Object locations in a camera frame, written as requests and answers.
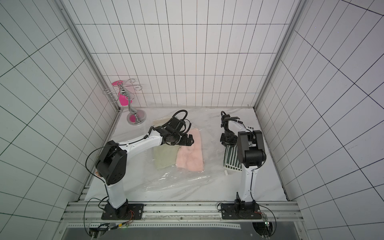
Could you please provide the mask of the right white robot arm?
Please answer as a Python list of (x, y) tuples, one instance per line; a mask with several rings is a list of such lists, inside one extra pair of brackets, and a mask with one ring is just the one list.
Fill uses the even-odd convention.
[(263, 134), (246, 126), (239, 117), (232, 117), (224, 111), (221, 112), (221, 128), (224, 129), (220, 138), (225, 147), (224, 167), (242, 173), (240, 190), (234, 201), (235, 209), (245, 211), (252, 208), (253, 212), (258, 212), (253, 183), (267, 160)]

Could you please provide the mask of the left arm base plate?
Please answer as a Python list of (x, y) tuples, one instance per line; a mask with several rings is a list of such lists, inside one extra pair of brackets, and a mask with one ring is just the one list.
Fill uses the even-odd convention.
[(118, 209), (115, 209), (110, 203), (107, 203), (101, 219), (106, 221), (141, 220), (144, 206), (144, 204), (129, 204), (126, 202)]

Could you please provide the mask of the blue and cream towel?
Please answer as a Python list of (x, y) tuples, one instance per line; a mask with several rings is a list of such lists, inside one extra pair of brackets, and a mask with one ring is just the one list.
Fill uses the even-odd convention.
[(162, 126), (162, 125), (164, 125), (165, 123), (167, 123), (169, 120), (170, 120), (170, 118), (163, 118), (163, 119), (157, 119), (157, 120), (154, 120), (154, 121), (153, 121), (153, 126), (154, 126), (154, 127)]

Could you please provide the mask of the green striped Doraemon towel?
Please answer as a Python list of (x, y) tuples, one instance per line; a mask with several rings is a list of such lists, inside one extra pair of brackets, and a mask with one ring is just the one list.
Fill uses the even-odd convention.
[(253, 140), (253, 128), (247, 128), (243, 123), (237, 123), (235, 124), (235, 134), (237, 135), (237, 132), (248, 132), (248, 148), (245, 149), (244, 152), (241, 152), (241, 159), (243, 160), (241, 163), (238, 160), (238, 147), (236, 146), (224, 146), (225, 147), (225, 153), (224, 153), (224, 167), (232, 170), (241, 171), (243, 164), (246, 168), (249, 168), (251, 166), (255, 166), (255, 164), (251, 163), (251, 157), (246, 157), (246, 153), (251, 150), (251, 147), (256, 146), (256, 142)]

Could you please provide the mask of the clear plastic vacuum bag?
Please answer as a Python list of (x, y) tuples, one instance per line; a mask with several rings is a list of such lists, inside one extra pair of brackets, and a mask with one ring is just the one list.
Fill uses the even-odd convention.
[(190, 109), (189, 130), (194, 138), (190, 147), (161, 145), (136, 158), (142, 160), (126, 181), (127, 191), (159, 192), (178, 188), (204, 186), (217, 179), (241, 171), (235, 147), (220, 141), (224, 128), (222, 112), (232, 115), (233, 109)]

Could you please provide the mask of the light green towel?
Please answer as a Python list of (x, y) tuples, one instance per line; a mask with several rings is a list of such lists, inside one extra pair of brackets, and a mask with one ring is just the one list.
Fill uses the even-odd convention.
[(179, 148), (178, 145), (161, 145), (153, 148), (155, 168), (162, 170), (175, 165)]

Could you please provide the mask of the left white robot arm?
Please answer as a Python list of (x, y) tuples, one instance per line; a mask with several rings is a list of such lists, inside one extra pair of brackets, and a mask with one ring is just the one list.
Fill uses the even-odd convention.
[(121, 143), (106, 143), (96, 162), (96, 170), (106, 186), (108, 204), (114, 210), (128, 203), (122, 182), (128, 159), (161, 145), (192, 146), (194, 139), (188, 133), (191, 125), (188, 119), (173, 116), (161, 126), (150, 127), (148, 133), (142, 137)]

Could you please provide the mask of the pink towel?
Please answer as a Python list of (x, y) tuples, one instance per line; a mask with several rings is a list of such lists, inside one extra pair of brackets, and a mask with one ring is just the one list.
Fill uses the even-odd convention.
[(198, 129), (192, 129), (189, 131), (189, 134), (193, 135), (195, 142), (190, 147), (182, 146), (179, 148), (176, 167), (191, 172), (202, 172), (204, 170), (204, 160), (200, 131)]

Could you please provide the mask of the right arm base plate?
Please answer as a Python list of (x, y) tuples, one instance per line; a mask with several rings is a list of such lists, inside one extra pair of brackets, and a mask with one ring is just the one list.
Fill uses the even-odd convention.
[(262, 214), (256, 202), (241, 204), (220, 203), (218, 209), (223, 220), (261, 220)]

